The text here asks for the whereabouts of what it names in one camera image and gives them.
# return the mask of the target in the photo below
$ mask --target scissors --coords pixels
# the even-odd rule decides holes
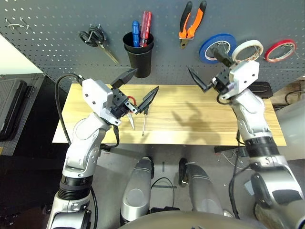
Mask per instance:
[[[133,98],[132,96],[128,96],[127,98],[133,100],[133,105],[137,105],[135,98]],[[132,118],[132,112],[131,111],[128,112],[127,117],[129,119],[130,124],[132,125],[132,128],[134,129],[134,121],[133,121],[133,118]]]
[[[106,53],[106,55],[109,56],[110,59],[113,60],[113,62],[115,62],[116,64],[119,63],[117,59],[103,45],[105,38],[103,32],[99,28],[91,26],[88,32],[81,31],[80,38],[85,44],[91,47],[100,46],[104,53]]]

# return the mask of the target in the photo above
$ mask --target wooden tabletop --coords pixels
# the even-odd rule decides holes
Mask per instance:
[[[137,103],[156,85],[123,85],[120,90],[133,96]],[[135,130],[125,116],[119,126],[120,143],[132,144],[187,144],[236,146],[237,120],[232,109],[216,102],[217,92],[203,93],[196,85],[160,85],[158,94],[149,107],[144,137],[144,114],[133,114]],[[265,118],[278,146],[285,146],[281,127],[270,100],[265,100]],[[75,124],[88,116],[91,108],[82,99],[81,86],[72,84],[62,115],[72,139]],[[60,123],[53,142],[66,143]],[[107,132],[103,143],[115,143],[113,130]]]

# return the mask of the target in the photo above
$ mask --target pegboard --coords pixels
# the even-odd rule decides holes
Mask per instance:
[[[194,84],[186,65],[195,68],[209,82],[223,69],[221,64],[205,64],[199,59],[204,41],[215,34],[229,33],[237,44],[259,40],[264,52],[275,42],[293,39],[298,45],[289,59],[268,63],[260,57],[260,81],[268,81],[277,91],[305,74],[305,2],[304,0],[207,0],[204,19],[195,39],[181,50],[178,39],[181,14],[187,0],[3,0],[0,7],[0,33],[52,80],[61,74],[76,73],[85,78],[110,83],[130,68],[123,47],[124,34],[131,31],[132,21],[141,23],[144,10],[152,12],[151,33],[154,35],[151,75],[133,78],[134,84]],[[200,0],[193,1],[189,19],[192,24]],[[5,18],[30,28],[11,31]],[[84,44],[79,31],[90,25],[101,25],[107,38],[105,47],[118,59],[116,65],[101,49]],[[71,80],[61,85],[68,90]]]

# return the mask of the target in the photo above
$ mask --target pliers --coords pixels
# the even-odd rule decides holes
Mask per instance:
[[[133,100],[133,105],[137,105],[137,104],[136,104],[135,98],[133,98],[132,96],[128,96],[127,98]],[[130,122],[130,124],[132,125],[132,128],[134,129],[134,121],[133,121],[133,118],[132,118],[132,112],[131,112],[131,111],[128,112],[128,114],[127,114],[126,116],[128,117],[129,122]]]
[[[192,10],[193,3],[191,1],[188,1],[185,9],[183,11],[181,21],[180,21],[180,32],[179,32],[179,39],[180,39],[180,47],[181,49],[184,49],[186,44],[188,43],[189,40],[193,40],[195,36],[196,29],[199,27],[202,18],[205,13],[206,9],[206,1],[202,1],[199,5],[199,9],[195,18],[195,21],[193,25],[186,30],[186,24],[187,21],[191,15],[191,10]]]

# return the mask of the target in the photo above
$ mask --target blue tape roll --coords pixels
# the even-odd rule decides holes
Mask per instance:
[[[205,56],[205,52],[206,50],[213,45],[216,42],[227,42],[230,44],[230,50],[228,52],[228,55],[231,56],[234,49],[236,48],[236,40],[234,38],[234,36],[227,34],[227,33],[220,33],[217,34],[213,37],[210,37],[208,40],[206,40],[203,45],[201,46],[200,50],[199,50],[199,58],[202,62],[204,63],[218,63],[218,60],[209,60],[207,59],[207,57]]]

